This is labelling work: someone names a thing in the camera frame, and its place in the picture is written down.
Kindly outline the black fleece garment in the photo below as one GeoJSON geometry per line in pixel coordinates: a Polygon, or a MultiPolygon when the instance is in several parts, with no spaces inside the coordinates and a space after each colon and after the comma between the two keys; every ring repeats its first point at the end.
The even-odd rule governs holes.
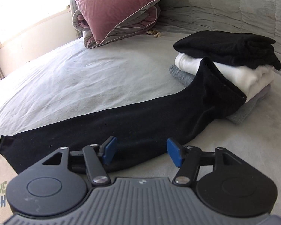
{"type": "Polygon", "coordinates": [[[193,81],[176,94],[1,136],[0,155],[21,173],[60,147],[78,151],[115,136],[117,152],[106,170],[116,172],[166,153],[168,138],[187,144],[213,120],[232,115],[246,99],[204,57],[193,81]]]}

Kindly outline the folded white garment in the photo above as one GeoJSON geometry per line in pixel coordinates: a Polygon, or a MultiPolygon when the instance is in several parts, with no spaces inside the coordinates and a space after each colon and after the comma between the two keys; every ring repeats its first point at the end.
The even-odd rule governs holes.
{"type": "MultiPolygon", "coordinates": [[[[200,66],[200,61],[200,58],[194,58],[179,53],[175,58],[175,65],[179,70],[196,75],[200,66]]],[[[258,66],[256,69],[251,69],[247,66],[233,67],[218,62],[215,62],[214,65],[223,76],[246,95],[246,101],[255,97],[274,80],[273,67],[269,65],[258,66]]]]}

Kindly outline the grey bed sheet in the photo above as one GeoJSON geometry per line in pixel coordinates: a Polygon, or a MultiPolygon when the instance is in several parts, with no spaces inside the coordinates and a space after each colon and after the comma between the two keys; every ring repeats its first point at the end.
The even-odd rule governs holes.
{"type": "MultiPolygon", "coordinates": [[[[18,67],[0,80],[0,137],[181,91],[169,68],[182,37],[140,35],[95,49],[78,39],[18,67]]],[[[281,71],[242,124],[213,121],[191,145],[225,147],[273,179],[281,216],[281,71]]]]}

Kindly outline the folded grey garment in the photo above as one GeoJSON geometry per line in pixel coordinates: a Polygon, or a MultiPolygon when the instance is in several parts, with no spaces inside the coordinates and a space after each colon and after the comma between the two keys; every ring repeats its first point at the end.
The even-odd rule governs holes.
{"type": "MultiPolygon", "coordinates": [[[[188,86],[195,77],[192,74],[180,70],[174,64],[170,66],[169,71],[170,74],[184,86],[188,86]]],[[[258,102],[262,101],[268,95],[270,90],[271,85],[268,84],[257,95],[255,95],[252,99],[250,99],[247,103],[240,107],[238,111],[234,112],[230,116],[227,116],[226,119],[236,125],[240,125],[251,114],[258,102]]]]}

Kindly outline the folded black garment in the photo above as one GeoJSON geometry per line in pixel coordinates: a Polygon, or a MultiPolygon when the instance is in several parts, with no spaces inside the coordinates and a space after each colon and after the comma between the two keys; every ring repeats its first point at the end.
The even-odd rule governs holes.
{"type": "Polygon", "coordinates": [[[270,65],[281,70],[281,62],[275,55],[275,40],[252,33],[228,33],[224,31],[199,31],[175,42],[180,53],[194,58],[209,57],[221,64],[257,69],[270,65]]]}

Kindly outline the small beige trinket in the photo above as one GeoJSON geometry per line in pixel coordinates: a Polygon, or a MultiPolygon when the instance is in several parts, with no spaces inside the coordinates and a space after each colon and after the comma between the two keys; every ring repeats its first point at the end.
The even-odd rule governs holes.
{"type": "Polygon", "coordinates": [[[146,31],[146,34],[150,35],[150,36],[153,36],[154,38],[160,38],[161,37],[161,33],[158,32],[157,30],[149,30],[149,31],[146,31]]]}

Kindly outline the grey quilted blanket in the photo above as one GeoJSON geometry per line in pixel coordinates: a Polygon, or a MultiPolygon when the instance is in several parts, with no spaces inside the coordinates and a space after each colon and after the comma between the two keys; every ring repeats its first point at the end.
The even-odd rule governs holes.
{"type": "Polygon", "coordinates": [[[275,40],[281,61],[281,0],[161,0],[157,28],[191,34],[213,30],[275,40]]]}

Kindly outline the folded grey pink duvet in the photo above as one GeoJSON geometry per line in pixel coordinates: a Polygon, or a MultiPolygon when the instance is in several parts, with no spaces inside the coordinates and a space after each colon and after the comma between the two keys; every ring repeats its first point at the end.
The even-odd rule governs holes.
{"type": "Polygon", "coordinates": [[[96,44],[85,19],[80,10],[74,12],[72,23],[76,30],[83,33],[84,46],[88,49],[93,49],[106,45],[117,40],[131,37],[137,34],[143,34],[154,26],[159,16],[159,8],[157,3],[145,6],[142,10],[132,15],[119,26],[117,26],[100,45],[96,44]]]}

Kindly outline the pink velvet pillow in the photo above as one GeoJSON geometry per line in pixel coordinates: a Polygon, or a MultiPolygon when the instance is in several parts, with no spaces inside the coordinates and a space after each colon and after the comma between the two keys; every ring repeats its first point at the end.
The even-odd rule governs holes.
{"type": "Polygon", "coordinates": [[[160,0],[75,0],[91,30],[94,41],[100,45],[122,22],[160,0]]]}

